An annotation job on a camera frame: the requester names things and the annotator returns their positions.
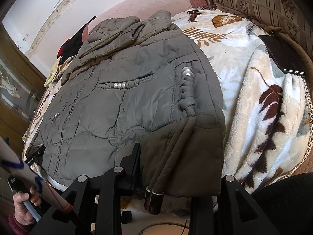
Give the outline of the white patterned sleeve forearm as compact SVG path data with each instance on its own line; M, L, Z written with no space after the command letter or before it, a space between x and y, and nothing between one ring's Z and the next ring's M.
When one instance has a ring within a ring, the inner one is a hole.
M1 167L12 176L20 179L27 188L33 186L35 191L56 209L65 213L73 209L73 206L23 162L2 138Z

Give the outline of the person left hand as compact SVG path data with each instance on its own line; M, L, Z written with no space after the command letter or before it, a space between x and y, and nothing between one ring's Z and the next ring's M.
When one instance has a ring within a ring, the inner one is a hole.
M30 194L18 192L13 196L14 216L21 225L31 225L34 223L34 217L24 205L24 202L27 201L30 201L35 206L41 205L41 198L33 186L30 187Z

